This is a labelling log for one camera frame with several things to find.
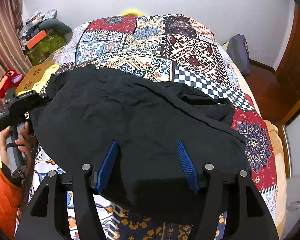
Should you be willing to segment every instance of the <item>wooden floor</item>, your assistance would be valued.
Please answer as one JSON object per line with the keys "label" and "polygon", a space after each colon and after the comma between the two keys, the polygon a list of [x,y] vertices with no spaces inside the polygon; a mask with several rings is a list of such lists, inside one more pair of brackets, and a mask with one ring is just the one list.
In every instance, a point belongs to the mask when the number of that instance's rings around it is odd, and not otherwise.
{"label": "wooden floor", "polygon": [[258,104],[263,119],[274,125],[292,109],[299,98],[282,87],[274,74],[266,69],[251,65],[251,72],[245,77]]}

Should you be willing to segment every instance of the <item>patterned blanket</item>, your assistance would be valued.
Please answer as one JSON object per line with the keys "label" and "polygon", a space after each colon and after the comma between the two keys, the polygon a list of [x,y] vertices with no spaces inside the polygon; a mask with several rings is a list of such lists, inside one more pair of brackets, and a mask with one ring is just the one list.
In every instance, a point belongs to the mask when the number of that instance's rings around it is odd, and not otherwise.
{"label": "patterned blanket", "polygon": [[[95,64],[97,68],[117,68],[154,82],[182,82],[214,99],[229,98],[236,108],[232,128],[247,138],[252,179],[274,219],[277,177],[266,124],[250,96],[240,89],[231,59],[209,28],[181,14],[98,19],[74,30],[57,62],[60,68],[56,74]],[[64,172],[39,147],[30,197],[50,170]],[[186,240],[192,228],[153,221],[101,196],[94,198],[106,237],[111,240]],[[67,207],[71,236],[79,239],[72,192],[67,192]],[[215,239],[222,239],[226,217],[226,212],[220,214]]]}

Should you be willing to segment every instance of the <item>red plush toy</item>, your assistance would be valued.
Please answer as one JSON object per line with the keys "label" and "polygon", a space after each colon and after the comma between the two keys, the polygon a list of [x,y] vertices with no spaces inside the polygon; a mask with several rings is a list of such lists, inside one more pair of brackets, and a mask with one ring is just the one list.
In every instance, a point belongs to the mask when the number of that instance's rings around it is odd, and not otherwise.
{"label": "red plush toy", "polygon": [[4,98],[9,88],[17,88],[23,79],[23,74],[18,74],[15,70],[9,69],[0,80],[0,98]]}

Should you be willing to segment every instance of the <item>hand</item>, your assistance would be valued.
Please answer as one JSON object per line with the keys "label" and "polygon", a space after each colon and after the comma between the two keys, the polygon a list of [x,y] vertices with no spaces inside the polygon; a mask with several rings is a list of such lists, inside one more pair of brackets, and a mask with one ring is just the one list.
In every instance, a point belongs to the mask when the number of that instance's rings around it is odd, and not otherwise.
{"label": "hand", "polygon": [[[27,167],[29,167],[29,165],[31,164],[31,149],[34,143],[34,139],[30,137],[29,135],[29,131],[30,131],[30,127],[29,127],[29,123],[26,122],[25,123],[25,128],[23,130],[18,131],[18,134],[22,135],[23,138],[21,139],[17,139],[15,140],[15,143],[18,146],[18,149],[21,152],[24,152],[26,155],[26,165]],[[1,154],[1,161],[8,167],[10,168],[10,164],[9,164],[9,160],[8,160],[8,154],[7,154],[7,149],[6,149],[6,140],[7,137],[9,136],[9,132],[10,132],[10,126],[7,127],[6,129],[1,131],[1,140],[0,140],[0,154]],[[29,172],[29,168],[26,169],[25,175],[28,175]]]}

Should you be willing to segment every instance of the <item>garment sleeve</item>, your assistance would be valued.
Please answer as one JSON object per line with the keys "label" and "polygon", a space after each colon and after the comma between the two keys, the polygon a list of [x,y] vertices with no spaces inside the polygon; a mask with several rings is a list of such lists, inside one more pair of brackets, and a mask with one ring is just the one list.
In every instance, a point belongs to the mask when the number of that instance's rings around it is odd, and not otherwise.
{"label": "garment sleeve", "polygon": [[22,193],[22,188],[13,185],[0,169],[0,228],[11,240],[14,238]]}

